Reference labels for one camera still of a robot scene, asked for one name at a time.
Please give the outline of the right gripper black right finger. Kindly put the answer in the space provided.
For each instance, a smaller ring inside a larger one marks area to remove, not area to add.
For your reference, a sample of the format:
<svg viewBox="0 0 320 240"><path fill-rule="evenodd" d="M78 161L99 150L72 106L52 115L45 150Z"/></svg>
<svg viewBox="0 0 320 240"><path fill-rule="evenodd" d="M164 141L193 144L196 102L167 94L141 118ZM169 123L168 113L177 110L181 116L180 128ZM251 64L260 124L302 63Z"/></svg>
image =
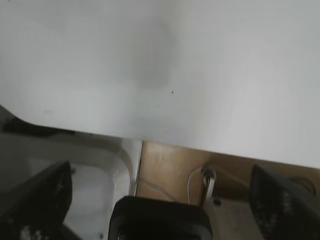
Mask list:
<svg viewBox="0 0 320 240"><path fill-rule="evenodd" d="M252 168L249 206L265 240L318 240L320 202L288 178L259 164Z"/></svg>

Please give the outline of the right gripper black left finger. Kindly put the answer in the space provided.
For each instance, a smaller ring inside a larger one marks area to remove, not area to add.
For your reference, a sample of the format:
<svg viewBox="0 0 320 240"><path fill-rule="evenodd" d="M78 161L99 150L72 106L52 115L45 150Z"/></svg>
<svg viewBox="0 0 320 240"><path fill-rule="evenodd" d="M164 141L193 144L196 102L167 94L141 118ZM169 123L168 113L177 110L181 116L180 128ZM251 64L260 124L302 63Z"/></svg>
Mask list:
<svg viewBox="0 0 320 240"><path fill-rule="evenodd" d="M58 162L0 196L2 240L74 240L65 224L73 196L71 165Z"/></svg>

